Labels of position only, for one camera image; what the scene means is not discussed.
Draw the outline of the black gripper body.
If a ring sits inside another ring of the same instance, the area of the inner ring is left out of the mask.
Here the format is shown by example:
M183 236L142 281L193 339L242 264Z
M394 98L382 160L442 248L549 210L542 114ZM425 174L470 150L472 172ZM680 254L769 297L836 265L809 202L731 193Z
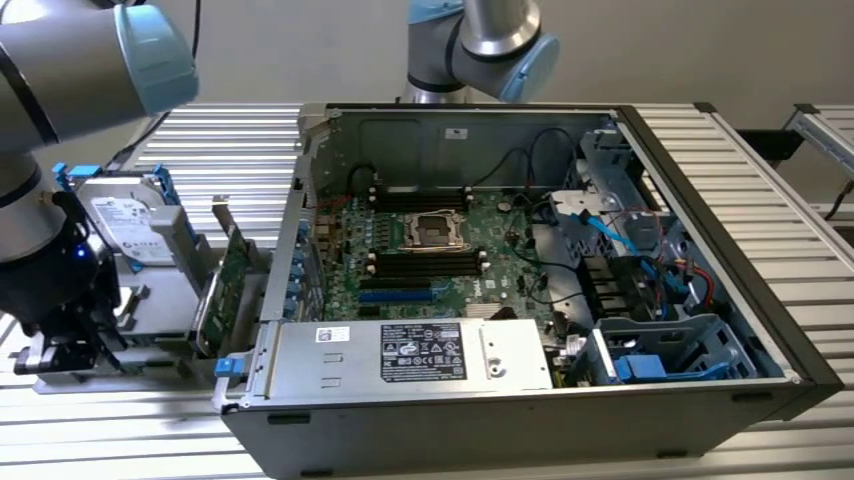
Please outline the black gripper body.
M122 343L115 259L65 257L2 264L2 311L49 344Z

